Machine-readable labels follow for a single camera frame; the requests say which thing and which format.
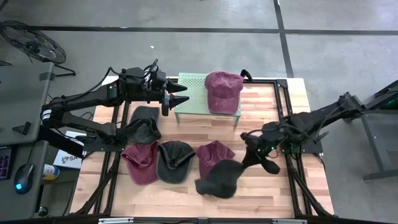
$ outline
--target paper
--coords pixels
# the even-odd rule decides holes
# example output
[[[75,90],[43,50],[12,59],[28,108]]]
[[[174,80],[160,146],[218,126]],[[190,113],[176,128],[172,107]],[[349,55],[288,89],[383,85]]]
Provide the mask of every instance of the paper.
[[[85,133],[77,133],[74,131],[67,131],[65,133],[66,136],[73,137],[75,138],[76,136],[86,136]],[[81,141],[77,141],[75,139],[70,139],[71,141],[75,141],[76,143],[80,145],[84,145]],[[77,158],[76,156],[73,156],[69,153],[66,153],[62,150],[58,151],[57,156],[54,159],[53,165],[55,166],[61,166],[61,167],[68,167],[68,168],[74,168],[74,169],[80,169],[81,168],[81,159]]]

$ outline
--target can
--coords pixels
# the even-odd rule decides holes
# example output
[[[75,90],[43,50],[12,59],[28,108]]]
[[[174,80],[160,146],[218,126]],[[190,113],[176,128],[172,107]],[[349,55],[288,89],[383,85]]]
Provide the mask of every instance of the can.
[[[44,164],[43,176],[44,180],[55,180],[60,175],[60,169],[53,165]]]

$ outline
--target computer mouse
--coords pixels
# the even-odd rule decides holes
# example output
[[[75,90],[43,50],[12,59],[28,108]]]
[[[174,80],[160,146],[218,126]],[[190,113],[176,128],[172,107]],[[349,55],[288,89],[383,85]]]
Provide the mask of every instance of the computer mouse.
[[[14,187],[17,194],[26,194],[32,187],[33,164],[24,164],[20,166],[15,173]]]

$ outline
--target green perforated platform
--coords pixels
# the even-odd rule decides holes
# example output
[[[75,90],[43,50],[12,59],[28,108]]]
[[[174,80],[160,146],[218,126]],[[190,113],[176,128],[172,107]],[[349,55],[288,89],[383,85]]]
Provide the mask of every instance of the green perforated platform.
[[[207,106],[207,89],[205,78],[207,74],[201,73],[179,73],[178,84],[188,87],[188,90],[179,92],[179,95],[189,96],[190,99],[174,108],[177,122],[180,122],[181,114],[200,114],[215,116],[232,116],[234,126],[238,125],[241,116],[241,101],[239,99],[238,110],[235,114],[215,114],[210,113]]]

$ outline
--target keyboard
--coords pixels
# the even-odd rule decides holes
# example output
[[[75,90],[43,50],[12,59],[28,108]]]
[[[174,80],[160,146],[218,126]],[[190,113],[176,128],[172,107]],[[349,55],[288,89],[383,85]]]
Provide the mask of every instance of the keyboard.
[[[11,167],[14,162],[15,150],[11,146],[0,147],[0,180],[11,178]]]

